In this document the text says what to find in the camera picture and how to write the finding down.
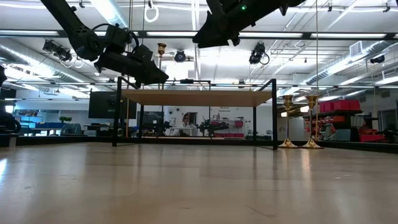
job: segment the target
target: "brass stand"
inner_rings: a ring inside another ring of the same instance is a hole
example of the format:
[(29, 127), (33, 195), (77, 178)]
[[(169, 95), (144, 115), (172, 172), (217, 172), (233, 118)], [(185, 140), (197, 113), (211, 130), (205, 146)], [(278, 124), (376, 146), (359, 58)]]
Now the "brass stand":
[(316, 142), (312, 139), (312, 111), (313, 111), (313, 107), (317, 103), (318, 96), (306, 96), (306, 98), (308, 100), (308, 107), (310, 108), (308, 110), (308, 113), (310, 115), (310, 139), (301, 148), (303, 148), (303, 149), (323, 149), (323, 147), (320, 147), (319, 145), (317, 145)]
[(278, 146), (281, 149), (298, 149), (298, 146), (295, 146), (292, 141), (289, 139), (289, 109), (292, 106), (292, 95), (285, 95), (284, 97), (284, 105), (286, 107), (286, 139), (283, 144)]

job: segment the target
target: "glossy floor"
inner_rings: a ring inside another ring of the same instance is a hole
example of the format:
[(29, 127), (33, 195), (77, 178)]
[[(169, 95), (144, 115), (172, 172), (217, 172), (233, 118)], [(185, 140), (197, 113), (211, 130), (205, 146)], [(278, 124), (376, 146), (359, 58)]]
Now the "glossy floor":
[(398, 155), (78, 143), (0, 152), (0, 223), (397, 223)]

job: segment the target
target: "person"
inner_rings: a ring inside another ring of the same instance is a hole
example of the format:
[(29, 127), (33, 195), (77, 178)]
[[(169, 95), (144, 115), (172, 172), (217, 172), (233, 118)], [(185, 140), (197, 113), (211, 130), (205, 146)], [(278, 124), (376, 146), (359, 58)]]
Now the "person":
[(189, 113), (184, 114), (182, 122), (183, 123), (179, 126), (179, 128), (184, 128), (184, 129), (176, 130), (177, 132), (174, 134), (174, 136), (197, 136), (198, 128), (190, 121)]

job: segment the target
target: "floor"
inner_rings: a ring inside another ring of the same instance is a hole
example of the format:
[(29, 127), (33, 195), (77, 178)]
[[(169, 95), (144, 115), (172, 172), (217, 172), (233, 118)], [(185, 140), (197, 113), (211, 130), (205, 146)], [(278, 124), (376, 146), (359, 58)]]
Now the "floor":
[(397, 223), (398, 155), (109, 143), (0, 151), (0, 223)]

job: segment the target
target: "robotic arm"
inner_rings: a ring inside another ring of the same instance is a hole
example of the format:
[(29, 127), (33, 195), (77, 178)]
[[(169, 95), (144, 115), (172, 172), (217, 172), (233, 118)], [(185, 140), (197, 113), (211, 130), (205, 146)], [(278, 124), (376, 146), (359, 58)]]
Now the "robotic arm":
[(193, 38), (199, 48), (234, 46), (240, 43), (239, 31), (255, 26), (256, 21), (280, 9), (286, 15), (289, 6), (298, 6), (305, 0), (206, 0), (211, 12), (203, 27)]
[[(53, 17), (67, 33), (69, 42), (80, 58), (97, 62), (96, 69), (101, 73), (102, 68), (108, 68), (136, 79), (136, 86), (141, 83), (165, 83), (169, 78), (159, 70), (152, 60), (153, 52), (145, 45), (139, 45), (138, 38), (128, 29), (119, 28), (116, 24), (101, 24), (94, 29), (85, 26), (66, 0), (41, 0)], [(94, 30), (100, 26), (108, 26), (104, 38), (98, 37)], [(132, 52), (123, 55), (127, 44), (134, 39), (136, 46)]]

